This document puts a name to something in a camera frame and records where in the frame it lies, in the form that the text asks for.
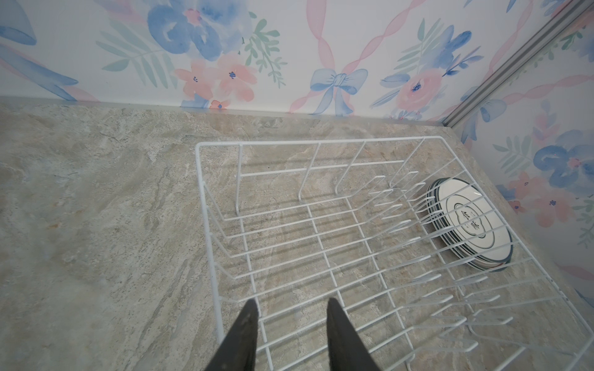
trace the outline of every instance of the beige stone surface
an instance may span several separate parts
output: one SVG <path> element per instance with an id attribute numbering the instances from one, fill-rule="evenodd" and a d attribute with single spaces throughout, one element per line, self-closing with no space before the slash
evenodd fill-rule
<path id="1" fill-rule="evenodd" d="M 417 135 L 443 136 L 529 242 L 448 128 L 0 104 L 0 369 L 200 370 L 206 365 L 216 341 L 196 143 Z M 265 158 L 270 159 L 286 161 L 281 150 Z M 225 162 L 216 154 L 206 160 Z M 592 308 L 537 246 L 528 245 L 592 323 Z M 270 259 L 264 256 L 264 264 Z M 225 315 L 233 316 L 232 310 Z M 526 336 L 554 334 L 562 326 L 563 321 L 542 321 L 543 331 Z M 472 354 L 471 362 L 455 355 L 451 365 L 481 369 L 487 361 Z M 589 369 L 591 361 L 588 355 L 580 367 Z"/>

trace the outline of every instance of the white metal wire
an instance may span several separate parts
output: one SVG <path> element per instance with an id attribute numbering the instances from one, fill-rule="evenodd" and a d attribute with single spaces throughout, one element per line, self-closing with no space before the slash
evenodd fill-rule
<path id="1" fill-rule="evenodd" d="M 441 137 L 203 142 L 196 164 L 217 340 L 255 299 L 259 369 L 327 368 L 320 331 L 331 296 L 385 370 L 427 369 L 426 353 L 470 360 L 475 352 L 489 352 L 482 366 L 491 370 L 526 369 L 530 352 L 558 356 L 559 368 L 570 370 L 594 340 Z M 470 239 L 448 246 L 440 237 L 454 227 L 434 228 L 442 214 L 430 212 L 427 187 L 443 177 L 483 194 L 492 208 L 485 214 L 504 221 L 485 232 L 505 228 L 511 236 L 492 250 L 513 245 L 511 261 L 477 271 L 466 263 L 478 253 L 449 252 Z M 563 324 L 531 336 L 535 313 Z"/>

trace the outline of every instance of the stack of plates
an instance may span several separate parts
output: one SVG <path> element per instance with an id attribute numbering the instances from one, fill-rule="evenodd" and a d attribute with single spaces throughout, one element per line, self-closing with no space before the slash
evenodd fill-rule
<path id="1" fill-rule="evenodd" d="M 427 204 L 430 213 L 436 211 L 432 218 L 435 229 L 454 227 L 441 235 L 446 245 L 468 239 L 462 245 L 450 249 L 460 259 L 480 254 L 468 264 L 482 271 L 511 261 L 511 235 L 507 228 L 493 231 L 504 223 L 496 213 L 489 213 L 493 209 L 484 198 L 478 199 L 482 194 L 474 187 L 458 178 L 442 178 L 429 185 L 427 195 L 433 196 Z M 505 244 L 505 247 L 493 249 Z"/>

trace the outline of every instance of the floral wallpaper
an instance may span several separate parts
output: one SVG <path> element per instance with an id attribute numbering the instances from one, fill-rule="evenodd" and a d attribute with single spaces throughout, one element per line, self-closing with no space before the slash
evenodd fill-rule
<path id="1" fill-rule="evenodd" d="M 594 306 L 594 11 L 455 130 L 577 292 Z"/>
<path id="2" fill-rule="evenodd" d="M 0 94 L 438 121 L 565 4 L 3 0 Z"/>

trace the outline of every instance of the blue bow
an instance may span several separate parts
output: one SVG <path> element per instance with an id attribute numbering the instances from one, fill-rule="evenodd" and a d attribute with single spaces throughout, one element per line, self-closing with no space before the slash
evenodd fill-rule
<path id="1" fill-rule="evenodd" d="M 322 97 L 320 105 L 315 110 L 313 115 L 317 115 L 327 110 L 332 103 L 332 95 L 334 95 L 334 88 L 341 88 L 350 95 L 354 95 L 359 91 L 365 80 L 367 79 L 367 70 L 358 69 L 353 71 L 350 75 L 337 74 L 335 70 L 330 68 L 321 68 L 314 72 L 311 77 L 311 83 L 309 87 L 313 91 L 321 91 L 324 89 L 326 92 Z M 346 105 L 342 92 L 339 91 L 336 94 L 336 116 L 345 116 L 352 113 L 353 110 Z"/>

